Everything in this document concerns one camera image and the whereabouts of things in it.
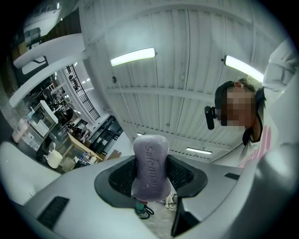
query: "ceiling beam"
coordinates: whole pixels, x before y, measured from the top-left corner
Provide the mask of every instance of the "ceiling beam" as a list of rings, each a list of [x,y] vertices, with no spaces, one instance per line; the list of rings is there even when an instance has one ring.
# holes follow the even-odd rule
[[[108,93],[142,93],[142,94],[155,94],[155,95],[169,95],[177,97],[185,97],[191,99],[203,100],[206,102],[214,102],[214,96],[201,92],[185,91],[169,88],[155,88],[155,87],[125,87],[106,89]]]
[[[242,23],[247,26],[252,26],[253,22],[252,19],[246,17],[245,15],[239,14],[237,11],[231,11],[230,9],[226,7],[220,7],[217,5],[212,5],[209,3],[198,3],[198,2],[163,2],[158,4],[151,4],[143,7],[142,9],[139,9],[137,11],[132,11],[130,13],[124,14],[121,17],[115,19],[113,22],[107,24],[104,26],[97,35],[95,35],[93,38],[88,39],[88,45],[96,42],[98,39],[100,39],[102,36],[105,35],[105,33],[110,29],[114,27],[118,27],[120,24],[127,22],[132,19],[137,19],[140,16],[145,16],[151,13],[156,12],[162,12],[167,10],[199,10],[203,12],[210,12],[213,14],[219,14],[221,16],[228,17],[230,19],[233,19],[239,23]],[[256,30],[259,34],[262,36],[265,36],[269,41],[275,43],[275,40],[271,36],[270,33],[267,32],[266,29],[263,29],[262,27],[256,25]]]
[[[133,127],[133,124],[130,122],[124,121],[123,123]],[[189,142],[192,145],[198,145],[198,147],[216,148],[218,150],[223,150],[223,151],[227,151],[227,152],[232,150],[230,148],[230,146],[228,146],[228,145],[223,145],[223,144],[214,143],[214,142],[207,142],[207,141],[203,141],[203,140],[199,140],[199,139],[188,138],[188,137],[185,137],[182,135],[166,133],[166,132],[162,132],[162,131],[159,131],[156,129],[150,129],[150,128],[139,126],[139,125],[136,125],[136,128],[139,131],[138,133],[159,134],[159,135],[164,136],[165,138]]]
[[[187,154],[183,154],[183,153],[180,153],[180,152],[175,152],[173,150],[169,150],[168,154],[169,155],[179,155],[179,156],[182,156],[182,157],[186,157],[186,158],[189,158],[189,159],[194,159],[194,160],[201,161],[201,162],[210,162],[209,159],[204,159],[204,158],[196,157],[196,156],[193,156],[193,155],[187,155]]]

